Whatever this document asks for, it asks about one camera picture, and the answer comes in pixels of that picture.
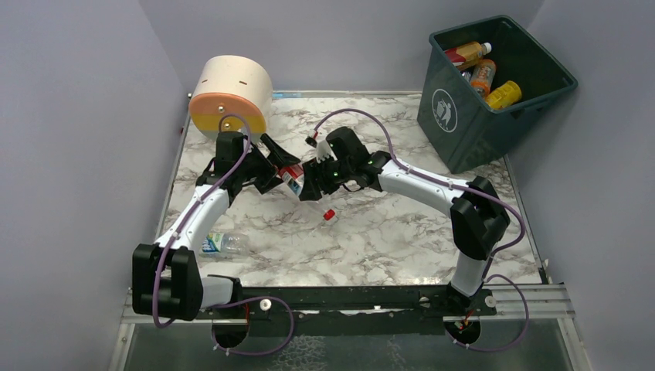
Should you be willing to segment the small blue label bottle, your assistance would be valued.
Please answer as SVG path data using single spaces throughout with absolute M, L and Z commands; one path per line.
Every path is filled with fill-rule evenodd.
M 209 257 L 245 257 L 250 251 L 249 237 L 242 233 L 209 233 L 200 254 Z

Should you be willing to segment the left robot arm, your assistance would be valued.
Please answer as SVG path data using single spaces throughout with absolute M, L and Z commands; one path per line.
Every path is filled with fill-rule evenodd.
M 300 164 L 269 135 L 260 140 L 263 154 L 249 137 L 219 133 L 216 153 L 197 178 L 189 204 L 153 243 L 139 244 L 132 255 L 132 308 L 155 320 L 191 321 L 205 308 L 227 305 L 238 298 L 235 277 L 200 274 L 196 257 L 217 220 L 246 186 L 261 194 L 282 184 L 278 172 Z

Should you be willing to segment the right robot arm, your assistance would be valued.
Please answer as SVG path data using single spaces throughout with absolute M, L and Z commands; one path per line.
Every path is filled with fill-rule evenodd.
M 346 127 L 332 131 L 323 141 L 309 136 L 306 142 L 315 154 L 302 164 L 301 201 L 319 201 L 356 182 L 362 189 L 395 193 L 441 212 L 451 220 L 459 251 L 449 289 L 463 300 L 478 294 L 491 250 L 510 222 L 504 207 L 494 202 L 497 193 L 487 179 L 449 179 L 412 168 L 390 151 L 371 153 Z

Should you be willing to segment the red gold drink can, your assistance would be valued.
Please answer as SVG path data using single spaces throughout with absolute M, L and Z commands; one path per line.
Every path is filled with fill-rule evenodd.
M 490 43 L 471 42 L 448 49 L 445 54 L 459 71 L 463 71 L 479 63 L 492 49 Z

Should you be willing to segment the yellow drink bottle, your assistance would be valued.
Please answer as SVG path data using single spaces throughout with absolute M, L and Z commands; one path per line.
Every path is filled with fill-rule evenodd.
M 522 91 L 519 85 L 512 80 L 508 80 L 491 91 L 485 98 L 485 103 L 493 110 L 502 110 L 517 103 L 521 98 Z

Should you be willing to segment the orange drink bottle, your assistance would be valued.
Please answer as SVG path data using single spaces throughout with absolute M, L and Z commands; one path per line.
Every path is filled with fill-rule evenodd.
M 480 97 L 486 98 L 489 95 L 496 71 L 496 63 L 489 59 L 483 59 L 475 66 L 470 85 Z

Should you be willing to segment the small red label bottle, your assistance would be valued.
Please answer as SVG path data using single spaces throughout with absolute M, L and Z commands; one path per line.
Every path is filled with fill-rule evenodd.
M 304 185 L 304 170 L 301 165 L 291 165 L 278 171 L 278 176 L 282 178 L 290 191 L 299 199 Z M 316 214 L 319 214 L 325 221 L 332 220 L 336 213 L 328 205 L 326 199 L 301 201 L 301 204 L 311 208 Z

